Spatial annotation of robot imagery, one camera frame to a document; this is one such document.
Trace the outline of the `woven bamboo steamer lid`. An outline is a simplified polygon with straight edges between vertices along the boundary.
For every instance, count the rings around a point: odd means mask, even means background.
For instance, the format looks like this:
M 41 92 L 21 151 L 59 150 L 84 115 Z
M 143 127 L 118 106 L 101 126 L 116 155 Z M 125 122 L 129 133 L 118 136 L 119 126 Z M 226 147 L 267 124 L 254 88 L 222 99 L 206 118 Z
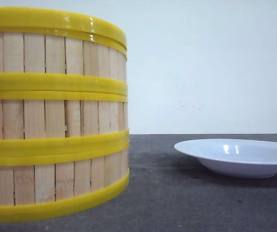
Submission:
M 53 34 L 95 42 L 104 37 L 127 50 L 125 33 L 114 24 L 86 14 L 31 8 L 0 7 L 0 31 Z

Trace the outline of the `white shallow plate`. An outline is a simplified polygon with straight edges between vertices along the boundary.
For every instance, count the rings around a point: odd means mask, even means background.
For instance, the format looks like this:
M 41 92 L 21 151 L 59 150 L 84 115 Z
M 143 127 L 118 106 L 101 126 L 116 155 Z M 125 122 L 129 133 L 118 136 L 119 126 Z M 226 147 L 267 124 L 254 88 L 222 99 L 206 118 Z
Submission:
M 174 145 L 207 169 L 238 178 L 277 175 L 277 142 L 247 139 L 196 139 Z

